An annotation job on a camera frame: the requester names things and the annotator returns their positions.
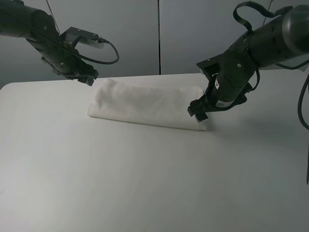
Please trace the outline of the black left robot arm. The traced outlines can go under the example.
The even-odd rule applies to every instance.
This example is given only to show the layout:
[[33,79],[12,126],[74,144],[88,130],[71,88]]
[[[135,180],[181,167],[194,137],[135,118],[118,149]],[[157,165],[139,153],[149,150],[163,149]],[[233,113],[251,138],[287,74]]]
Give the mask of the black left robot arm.
[[28,7],[21,0],[0,2],[0,33],[2,36],[26,39],[57,75],[88,86],[93,85],[98,76],[98,71],[85,63],[75,48],[81,40],[96,40],[98,36],[76,28],[59,34],[51,15]]

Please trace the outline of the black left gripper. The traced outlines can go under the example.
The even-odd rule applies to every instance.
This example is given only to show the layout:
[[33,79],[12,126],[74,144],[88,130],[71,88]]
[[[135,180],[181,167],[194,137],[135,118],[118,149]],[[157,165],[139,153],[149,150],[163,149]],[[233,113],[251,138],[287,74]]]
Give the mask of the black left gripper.
[[98,71],[93,66],[58,46],[41,45],[41,55],[42,60],[52,67],[54,73],[67,79],[77,79],[91,87],[98,76]]

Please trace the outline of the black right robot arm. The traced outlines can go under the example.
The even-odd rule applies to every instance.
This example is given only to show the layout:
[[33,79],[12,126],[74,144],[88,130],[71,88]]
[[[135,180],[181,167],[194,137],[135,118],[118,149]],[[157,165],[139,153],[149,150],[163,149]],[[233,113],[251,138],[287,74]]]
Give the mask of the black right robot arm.
[[283,7],[272,13],[262,5],[247,1],[237,5],[251,7],[272,20],[253,30],[251,24],[233,11],[234,19],[246,28],[222,54],[197,64],[209,83],[205,93],[190,103],[188,113],[198,121],[207,113],[227,111],[246,102],[246,93],[255,89],[250,78],[259,76],[260,68],[308,54],[309,6]]

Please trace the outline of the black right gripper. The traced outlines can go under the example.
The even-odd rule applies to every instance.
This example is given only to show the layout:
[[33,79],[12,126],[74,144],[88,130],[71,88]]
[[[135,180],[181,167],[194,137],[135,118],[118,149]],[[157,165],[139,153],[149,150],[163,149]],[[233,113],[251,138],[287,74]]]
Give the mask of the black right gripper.
[[190,102],[187,109],[189,115],[195,116],[198,122],[207,120],[208,112],[225,111],[233,107],[234,101],[257,69],[248,53],[223,53],[220,67],[217,76],[209,81],[204,96]]

